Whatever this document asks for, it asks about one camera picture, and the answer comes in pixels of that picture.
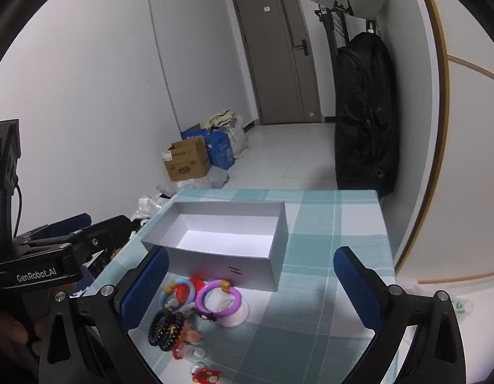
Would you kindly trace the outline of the left human hand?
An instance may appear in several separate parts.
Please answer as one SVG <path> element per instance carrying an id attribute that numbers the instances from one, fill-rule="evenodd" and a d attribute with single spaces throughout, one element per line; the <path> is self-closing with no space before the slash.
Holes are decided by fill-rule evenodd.
<path id="1" fill-rule="evenodd" d="M 42 339 L 47 327 L 47 317 L 35 321 L 34 337 L 14 317 L 0 312 L 0 350 L 9 359 L 26 367 L 33 367 L 41 356 Z"/>

